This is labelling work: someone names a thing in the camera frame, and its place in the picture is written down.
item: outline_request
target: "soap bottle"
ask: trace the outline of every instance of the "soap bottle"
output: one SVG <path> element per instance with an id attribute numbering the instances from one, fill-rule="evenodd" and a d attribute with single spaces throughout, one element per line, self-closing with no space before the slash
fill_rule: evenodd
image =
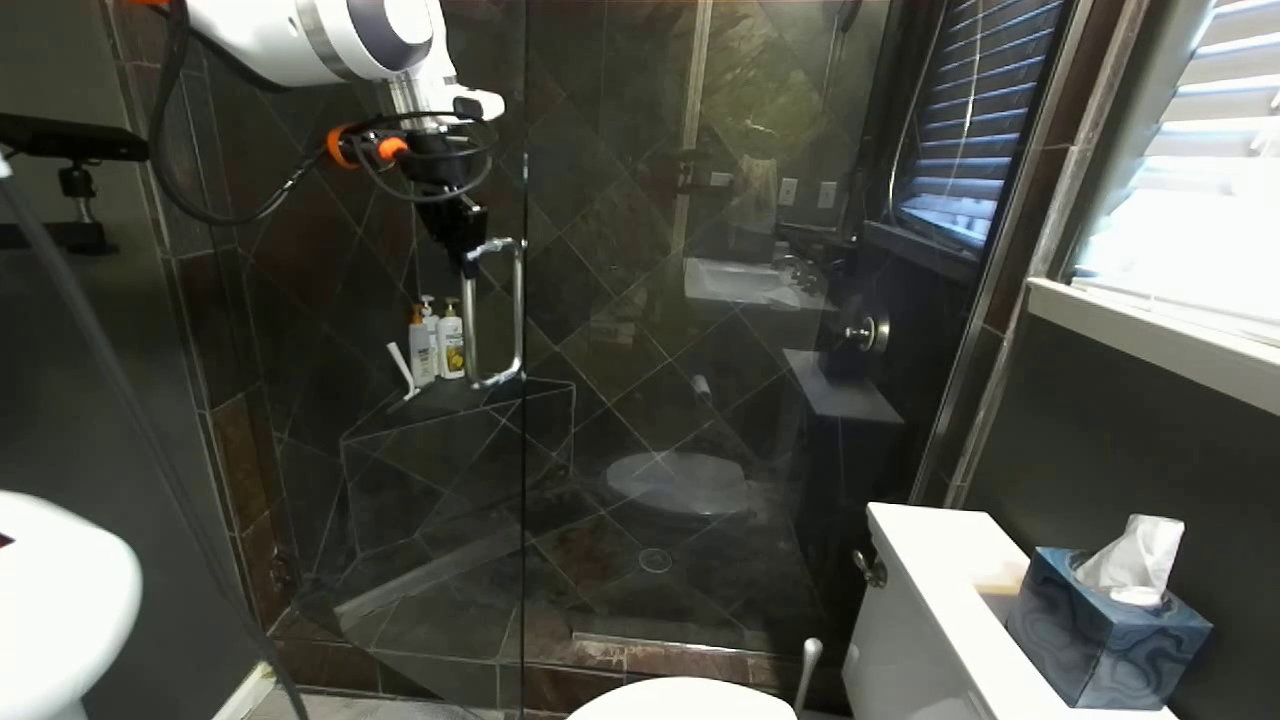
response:
<path id="1" fill-rule="evenodd" d="M 420 388 L 440 376 L 440 316 L 432 312 L 432 296 L 412 304 L 408 368 Z"/>
<path id="2" fill-rule="evenodd" d="M 468 376 L 468 332 L 464 320 L 456 316 L 456 304 L 448 300 L 440 316 L 440 376 L 444 380 L 464 380 Z"/>

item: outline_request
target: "tissue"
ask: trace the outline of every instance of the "tissue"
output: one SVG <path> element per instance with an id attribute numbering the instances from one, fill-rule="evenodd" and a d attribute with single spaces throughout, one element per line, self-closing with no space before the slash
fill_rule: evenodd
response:
<path id="1" fill-rule="evenodd" d="M 1172 516 L 1128 516 L 1124 536 L 1088 556 L 1076 580 L 1112 596 L 1116 604 L 1156 608 L 1168 588 L 1184 520 Z"/>

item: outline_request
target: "shower drain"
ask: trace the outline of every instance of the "shower drain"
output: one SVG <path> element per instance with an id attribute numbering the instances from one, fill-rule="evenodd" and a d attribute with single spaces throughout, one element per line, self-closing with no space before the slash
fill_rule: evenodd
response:
<path id="1" fill-rule="evenodd" d="M 648 576 L 668 576 L 668 572 L 672 572 L 672 552 L 664 552 L 664 548 L 644 548 L 644 552 L 636 556 L 636 564 L 640 564 Z"/>

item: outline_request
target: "bathroom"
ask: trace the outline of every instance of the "bathroom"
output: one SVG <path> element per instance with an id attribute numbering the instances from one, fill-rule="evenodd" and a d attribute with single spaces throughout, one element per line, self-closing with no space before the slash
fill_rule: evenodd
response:
<path id="1" fill-rule="evenodd" d="M 1196 572 L 1216 568 L 1204 544 L 1276 548 L 1256 512 L 1276 496 L 1264 484 L 1276 424 L 1016 304 L 1084 100 L 1060 88 L 1060 128 L 1040 128 L 1024 156 L 1020 204 L 980 276 L 976 256 L 900 252 L 868 228 L 936 8 L 444 0 L 444 12 L 460 76 L 508 100 L 476 200 L 492 236 L 532 244 L 520 396 L 432 384 L 400 404 L 384 344 L 404 340 L 412 296 L 460 288 L 416 212 L 364 176 L 324 168 L 264 224 L 208 228 L 164 204 L 144 168 L 100 164 L 96 216 L 120 252 L 76 272 L 180 464 L 192 496 L 180 516 L 60 296 L 32 256 L 4 248 L 0 328 L 24 352 L 0 364 L 0 484 L 128 536 L 152 580 L 92 712 L 212 716 L 240 688 L 260 648 L 216 584 L 244 588 L 304 688 L 528 716 L 668 672 L 788 696 L 800 640 L 820 636 L 812 708 L 844 712 L 860 504 L 944 504 L 952 476 L 968 476 L 964 504 L 992 508 L 1024 544 L 1100 544 L 1132 508 L 1180 512 L 1192 528 L 1180 592 L 1220 628 L 1264 608 L 1236 608 L 1220 576 Z M 4 112 L 148 124 L 168 40 L 152 12 L 44 0 L 4 8 L 4 28 L 20 28 L 0 52 Z M 1068 52 L 1080 56 L 1064 84 L 1080 96 L 1104 56 Z M 276 92 L 196 48 L 164 148 L 188 196 L 252 208 L 308 140 L 380 104 L 372 88 Z M 20 164 L 44 220 L 72 216 L 56 172 Z M 716 296 L 736 268 L 792 296 L 760 304 L 760 284 Z M 508 288 L 500 268 L 480 280 L 484 372 L 512 352 Z M 892 324 L 860 368 L 872 384 L 828 392 L 872 396 L 880 416 L 856 432 L 796 384 L 832 320 Z M 1004 404 L 980 416 L 992 368 Z M 700 476 L 680 460 L 708 460 L 700 504 L 688 484 L 668 492 L 668 476 Z M 216 536 L 220 580 L 184 524 Z M 1252 680 L 1260 640 L 1224 632 L 1180 712 L 1260 716 L 1276 700 Z"/>

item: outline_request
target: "shower door handle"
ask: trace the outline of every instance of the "shower door handle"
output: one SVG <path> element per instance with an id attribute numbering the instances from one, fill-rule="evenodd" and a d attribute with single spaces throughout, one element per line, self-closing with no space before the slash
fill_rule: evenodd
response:
<path id="1" fill-rule="evenodd" d="M 480 380 L 480 336 L 476 336 L 476 272 L 484 256 L 512 252 L 512 360 L 508 368 Z M 468 380 L 472 388 L 500 388 L 524 376 L 524 252 L 528 240 L 520 236 L 492 236 L 468 248 L 464 264 L 464 324 L 468 324 Z"/>

